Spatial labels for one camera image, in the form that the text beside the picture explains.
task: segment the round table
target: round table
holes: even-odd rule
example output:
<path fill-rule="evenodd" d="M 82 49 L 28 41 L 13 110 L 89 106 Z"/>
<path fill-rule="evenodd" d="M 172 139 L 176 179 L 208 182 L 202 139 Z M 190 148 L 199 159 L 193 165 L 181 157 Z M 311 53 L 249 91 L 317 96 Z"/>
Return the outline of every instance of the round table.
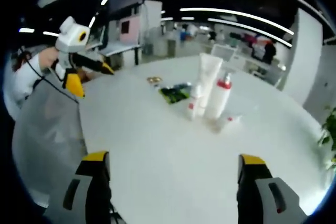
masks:
<path fill-rule="evenodd" d="M 232 93 L 256 103 L 255 111 L 219 134 L 201 119 L 188 121 L 183 102 L 168 105 L 146 78 L 194 82 L 198 64 L 196 56 L 162 60 L 86 84 L 86 147 L 110 152 L 112 203 L 121 217 L 128 224 L 237 223 L 241 153 L 265 160 L 310 214 L 323 197 L 314 151 L 320 125 L 292 98 L 240 71 Z"/>

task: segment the person in black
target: person in black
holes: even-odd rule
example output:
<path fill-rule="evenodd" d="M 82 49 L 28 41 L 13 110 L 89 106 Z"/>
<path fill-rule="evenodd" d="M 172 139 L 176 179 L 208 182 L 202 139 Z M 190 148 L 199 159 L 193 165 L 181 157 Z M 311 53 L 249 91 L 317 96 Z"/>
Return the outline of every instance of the person in black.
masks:
<path fill-rule="evenodd" d="M 271 63 L 273 61 L 273 58 L 274 58 L 275 54 L 277 53 L 277 50 L 275 49 L 274 43 L 275 43 L 275 41 L 271 40 L 270 42 L 268 42 L 265 45 L 265 54 L 264 54 L 262 60 L 263 60 L 264 63 L 269 64 L 269 65 L 271 65 Z"/>

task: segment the white pillar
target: white pillar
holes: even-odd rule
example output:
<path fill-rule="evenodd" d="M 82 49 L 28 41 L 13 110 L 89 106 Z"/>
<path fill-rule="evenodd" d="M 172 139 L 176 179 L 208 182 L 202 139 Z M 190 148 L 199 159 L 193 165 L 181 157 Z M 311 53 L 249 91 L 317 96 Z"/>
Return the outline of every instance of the white pillar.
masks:
<path fill-rule="evenodd" d="M 322 25 L 299 9 L 283 92 L 303 105 L 314 84 L 322 50 Z"/>

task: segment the white bottle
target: white bottle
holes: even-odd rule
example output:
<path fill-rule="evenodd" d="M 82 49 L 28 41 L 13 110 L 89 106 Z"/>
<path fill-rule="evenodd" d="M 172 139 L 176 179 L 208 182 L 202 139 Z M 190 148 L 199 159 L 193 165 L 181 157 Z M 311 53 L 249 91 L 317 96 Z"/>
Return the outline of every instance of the white bottle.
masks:
<path fill-rule="evenodd" d="M 230 73 L 226 73 L 224 78 L 216 81 L 206 109 L 206 117 L 208 119 L 217 120 L 224 111 L 232 87 L 230 78 Z"/>
<path fill-rule="evenodd" d="M 202 86 L 197 84 L 193 86 L 190 92 L 188 101 L 187 116 L 190 120 L 194 120 L 197 115 L 197 109 L 200 105 L 200 98 L 202 97 Z"/>

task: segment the white shirt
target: white shirt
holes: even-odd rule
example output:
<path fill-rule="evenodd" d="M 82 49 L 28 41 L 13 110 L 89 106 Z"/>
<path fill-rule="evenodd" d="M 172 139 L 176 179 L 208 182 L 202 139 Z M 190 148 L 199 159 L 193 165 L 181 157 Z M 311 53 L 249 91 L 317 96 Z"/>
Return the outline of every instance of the white shirt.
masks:
<path fill-rule="evenodd" d="M 38 54 L 29 60 L 30 65 L 42 76 Z M 12 70 L 12 61 L 9 58 L 4 72 L 4 101 L 8 113 L 14 121 L 19 116 L 21 106 L 28 95 L 33 91 L 35 81 L 40 79 L 28 63 L 23 64 L 16 72 Z"/>

